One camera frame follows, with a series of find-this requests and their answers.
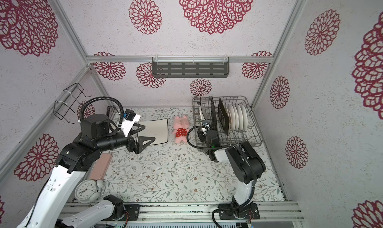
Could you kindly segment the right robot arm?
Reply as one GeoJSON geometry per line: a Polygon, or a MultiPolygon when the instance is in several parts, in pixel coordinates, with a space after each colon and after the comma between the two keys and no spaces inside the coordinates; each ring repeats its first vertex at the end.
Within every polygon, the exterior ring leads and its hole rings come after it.
{"type": "Polygon", "coordinates": [[[266,171],[266,166],[249,141],[238,144],[219,144],[218,132],[207,130],[198,132],[198,137],[206,143],[201,148],[207,150],[209,158],[216,163],[228,163],[231,165],[236,178],[237,188],[232,200],[232,207],[245,207],[252,200],[255,185],[258,179],[266,171]]]}

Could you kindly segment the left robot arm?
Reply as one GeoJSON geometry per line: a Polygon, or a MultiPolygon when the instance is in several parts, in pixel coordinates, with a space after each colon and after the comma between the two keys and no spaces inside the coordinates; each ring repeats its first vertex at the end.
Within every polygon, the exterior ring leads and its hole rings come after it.
{"type": "Polygon", "coordinates": [[[107,195],[102,200],[74,217],[60,219],[62,209],[77,184],[87,174],[102,152],[126,147],[128,152],[139,154],[154,141],[154,137],[133,135],[145,129],[138,124],[140,115],[129,111],[122,115],[119,128],[109,116],[94,114],[80,118],[81,132],[60,152],[50,178],[41,189],[34,206],[20,228],[89,228],[104,220],[120,220],[125,217],[124,202],[107,195]]]}

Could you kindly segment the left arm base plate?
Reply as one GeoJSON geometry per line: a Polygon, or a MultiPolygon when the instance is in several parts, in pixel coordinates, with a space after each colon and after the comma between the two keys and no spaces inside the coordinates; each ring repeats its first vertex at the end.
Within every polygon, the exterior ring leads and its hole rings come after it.
{"type": "Polygon", "coordinates": [[[103,221],[137,221],[140,211],[140,205],[118,205],[112,215],[103,221]]]}

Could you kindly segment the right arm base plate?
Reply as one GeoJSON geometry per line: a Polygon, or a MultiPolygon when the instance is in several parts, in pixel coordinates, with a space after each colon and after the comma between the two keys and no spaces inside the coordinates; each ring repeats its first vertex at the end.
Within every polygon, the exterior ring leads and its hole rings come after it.
{"type": "Polygon", "coordinates": [[[234,209],[233,204],[219,204],[218,209],[228,209],[229,211],[219,211],[219,218],[221,220],[259,220],[260,213],[256,203],[251,202],[245,207],[234,209]]]}

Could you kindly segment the white square plate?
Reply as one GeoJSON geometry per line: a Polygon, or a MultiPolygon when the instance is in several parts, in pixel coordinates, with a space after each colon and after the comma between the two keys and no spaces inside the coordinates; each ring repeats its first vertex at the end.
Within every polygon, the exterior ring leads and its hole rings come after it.
{"type": "Polygon", "coordinates": [[[138,133],[138,137],[154,137],[155,141],[151,145],[167,143],[169,140],[168,119],[140,121],[139,124],[146,128],[138,133]]]}
{"type": "Polygon", "coordinates": [[[198,107],[199,107],[199,114],[200,114],[201,125],[202,124],[207,124],[208,122],[206,120],[206,114],[205,114],[205,111],[204,111],[203,105],[202,105],[202,97],[199,98],[198,107]]]}

